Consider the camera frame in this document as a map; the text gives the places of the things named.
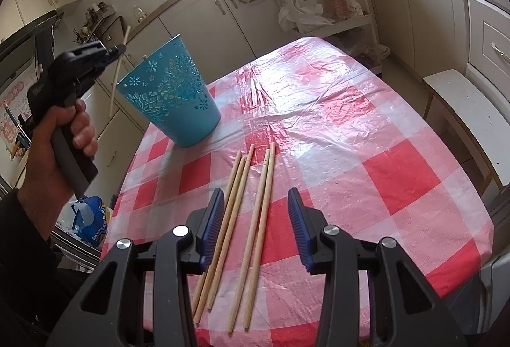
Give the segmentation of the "person left hand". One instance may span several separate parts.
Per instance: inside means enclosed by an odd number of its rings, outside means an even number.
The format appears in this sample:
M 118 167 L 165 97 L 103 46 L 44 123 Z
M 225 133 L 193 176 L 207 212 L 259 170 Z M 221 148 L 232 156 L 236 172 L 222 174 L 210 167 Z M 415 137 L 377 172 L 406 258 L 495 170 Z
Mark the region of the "person left hand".
M 98 141 L 85 102 L 78 99 L 72 107 L 53 106 L 34 130 L 25 179 L 17 192 L 29 220 L 45 240 L 55 227 L 64 204 L 73 194 L 55 162 L 50 142 L 55 129 L 68 124 L 73 134 L 73 146 L 85 156 L 95 156 Z

